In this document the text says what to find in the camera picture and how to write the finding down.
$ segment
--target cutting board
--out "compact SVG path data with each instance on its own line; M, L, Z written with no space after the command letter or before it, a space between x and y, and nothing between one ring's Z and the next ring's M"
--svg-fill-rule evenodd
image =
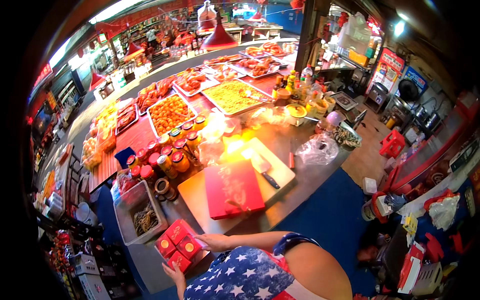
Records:
M262 199L265 203L267 203L295 178L295 173L257 138L249 140L239 149L229 154L227 156L227 160L237 161L245 159L241 155L241 152L247 148L252 148L257 153L261 154L272 165L272 167L267 171L267 174L272 176L280 186L280 189L275 189L260 173L255 171L260 193L262 194ZM205 233L223 234L242 221L240 217L216 221L210 218L206 197L205 174L203 170L181 183L178 186L178 190L191 213Z

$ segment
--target clear plastic bin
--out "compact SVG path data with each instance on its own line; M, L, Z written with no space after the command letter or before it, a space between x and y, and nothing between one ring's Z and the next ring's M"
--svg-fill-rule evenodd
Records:
M85 136L85 140L87 141L91 138L90 133L87 133ZM90 156L85 155L84 147L82 145L82 163L81 165L84 166L87 170L93 171L93 169L102 162L102 152L98 150L98 140L97 138L93 138L95 140L95 148Z
M152 204L153 210L158 219L158 224L146 233L138 236L135 231L135 226L133 225L133 216L136 212L143 210L148 204L148 201ZM160 234L168 228L168 222L160 208L160 204L152 197L145 180L137 183L134 187L120 196L113 203L113 207L123 243L126 246L146 243L155 235Z

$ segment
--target knife handle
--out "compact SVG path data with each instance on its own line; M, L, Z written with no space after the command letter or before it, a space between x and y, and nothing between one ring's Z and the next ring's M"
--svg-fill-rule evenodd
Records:
M295 168L295 161L293 160L293 153L292 153L292 152L290 152L290 153L288 154L288 167L289 167L290 169L294 169L294 168Z
M280 188L275 179L273 179L272 176L268 175L267 172L263 172L262 175L274 188L276 188L277 190Z

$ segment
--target woman's shoulder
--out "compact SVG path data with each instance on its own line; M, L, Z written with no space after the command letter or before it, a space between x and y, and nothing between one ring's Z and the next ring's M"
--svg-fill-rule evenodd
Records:
M350 281L336 259L312 243L300 243L285 253L296 280L314 294L329 300L352 298Z

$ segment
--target wall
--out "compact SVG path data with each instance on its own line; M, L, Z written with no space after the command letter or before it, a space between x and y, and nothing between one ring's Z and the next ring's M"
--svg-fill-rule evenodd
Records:
M284 11L291 8L292 7L290 5L269 4L267 6L267 13ZM283 30L299 35L301 31L301 24L303 21L303 13L301 11L299 11L298 14L296 14L295 11L275 13L275 14L268 15L267 21L277 23L278 25L283 26Z

